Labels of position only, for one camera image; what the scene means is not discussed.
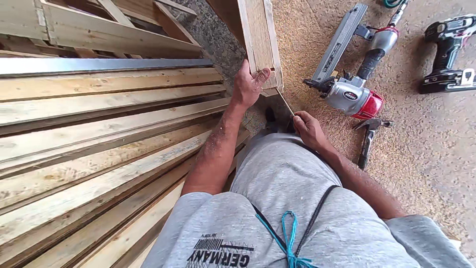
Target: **nail gun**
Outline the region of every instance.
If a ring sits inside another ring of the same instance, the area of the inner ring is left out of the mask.
[[[433,70],[420,85],[420,94],[476,89],[474,69],[452,69],[458,51],[475,32],[475,14],[435,22],[427,28],[425,41],[435,42],[437,51]]]
[[[343,111],[345,115],[359,119],[374,118],[382,108],[384,99],[364,85],[378,63],[396,43],[396,25],[407,3],[408,0],[403,0],[388,25],[381,29],[359,24],[367,6],[356,4],[342,19],[312,79],[305,79],[303,82],[319,90],[321,98],[330,106]],[[356,76],[351,77],[345,72],[343,77],[337,77],[334,69],[354,34],[371,41],[371,48],[365,54]]]

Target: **sawdust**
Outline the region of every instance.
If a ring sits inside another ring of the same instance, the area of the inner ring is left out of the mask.
[[[386,25],[394,12],[380,7],[374,0],[361,2],[369,6],[364,21],[371,21],[370,24],[374,27]],[[451,8],[445,9],[440,2],[447,4],[451,2]],[[428,154],[435,150],[432,147],[433,142],[440,141],[422,133],[437,131],[436,123],[423,124],[428,122],[425,118],[426,110],[431,108],[432,113],[437,114],[441,111],[435,106],[434,96],[419,96],[416,93],[416,87],[424,74],[429,72],[428,68],[434,57],[434,47],[422,46],[423,31],[437,20],[476,11],[476,5],[474,10],[462,11],[464,2],[464,0],[413,1],[407,8],[400,23],[401,33],[397,46],[367,83],[368,88],[376,90],[387,100],[379,116],[396,123],[392,128],[379,129],[367,171],[395,195],[409,213],[429,216],[449,235],[462,239],[463,253],[474,262],[475,234],[471,236],[466,228],[469,221],[474,219],[464,221],[462,215],[467,215],[468,212],[474,215],[472,211],[475,208],[464,206],[462,202],[455,202],[454,198],[446,196],[435,187],[435,184],[445,183],[446,178],[441,174],[430,174],[431,172],[427,170],[428,162],[438,161],[441,156],[432,158]],[[293,111],[306,110],[315,116],[321,122],[332,144],[346,157],[356,162],[364,135],[364,130],[358,132],[352,130],[358,120],[330,108],[314,89],[309,89],[302,83],[304,78],[312,77],[341,18],[354,4],[338,0],[309,0],[309,2],[275,0],[273,13],[283,66],[284,97]],[[367,47],[367,43],[361,38],[353,38],[336,70],[342,72],[346,69],[355,73]],[[472,95],[466,96],[476,100]],[[467,121],[472,124],[475,122],[473,118]],[[472,130],[468,130],[467,133],[474,137]],[[422,150],[426,152],[425,158],[418,155]],[[450,167],[446,169],[451,170],[452,164],[453,162],[449,163]],[[473,171],[470,168],[469,171],[459,175],[474,182],[474,175],[471,175]]]

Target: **forearm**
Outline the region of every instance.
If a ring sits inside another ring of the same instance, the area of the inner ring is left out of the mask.
[[[188,173],[182,195],[191,192],[215,195],[221,192],[233,162],[238,130],[244,113],[244,108],[233,103],[225,110]]]
[[[318,151],[337,173],[342,186],[364,199],[380,218],[391,219],[406,215],[395,197],[332,145],[319,148]]]

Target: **red nail gun cap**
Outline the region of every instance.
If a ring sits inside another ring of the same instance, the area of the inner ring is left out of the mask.
[[[384,99],[377,95],[377,93],[370,91],[367,101],[364,103],[362,108],[360,108],[358,113],[353,114],[352,117],[358,119],[372,119],[377,115],[383,105]]]

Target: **concrete floor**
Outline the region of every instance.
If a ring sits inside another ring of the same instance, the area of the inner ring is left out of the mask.
[[[176,0],[195,10],[196,19],[179,16],[186,28],[222,71],[231,89],[245,50],[213,13],[205,0]],[[395,10],[380,0],[361,0],[369,6],[364,22],[383,27]],[[328,107],[302,84],[314,73],[343,15],[355,2],[338,0],[274,0],[273,12],[284,73],[284,96],[294,111],[306,110],[321,121],[333,145],[354,162],[363,131],[358,120]],[[433,218],[450,236],[459,238],[462,252],[476,264],[476,91],[417,94],[431,70],[436,46],[423,42],[426,27],[457,15],[476,13],[473,0],[413,0],[399,23],[400,37],[367,87],[386,99],[379,116],[395,122],[374,140],[368,172],[412,214]],[[357,71],[368,48],[354,37],[337,67]],[[460,53],[455,68],[476,68],[476,37]],[[261,98],[244,123],[253,133],[264,127],[262,111],[277,98]]]

